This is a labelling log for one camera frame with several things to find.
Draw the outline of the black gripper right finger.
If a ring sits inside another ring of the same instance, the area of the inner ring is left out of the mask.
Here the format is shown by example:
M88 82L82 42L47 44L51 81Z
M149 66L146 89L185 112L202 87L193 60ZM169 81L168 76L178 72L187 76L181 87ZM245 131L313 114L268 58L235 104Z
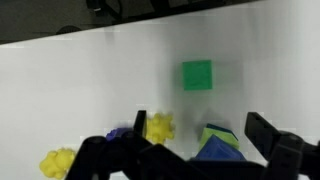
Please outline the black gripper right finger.
M279 144L288 142L288 134L278 131L257 112L248 112L245 124L245 135L266 159L270 160Z

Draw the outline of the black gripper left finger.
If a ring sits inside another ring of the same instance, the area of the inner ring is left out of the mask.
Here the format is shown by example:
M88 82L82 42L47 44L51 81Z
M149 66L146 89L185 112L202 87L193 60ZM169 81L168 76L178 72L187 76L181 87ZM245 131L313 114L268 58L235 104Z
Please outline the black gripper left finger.
M139 110L136 115L133 129L136 133L138 133L141 136L145 135L146 119L147 119L147 111Z

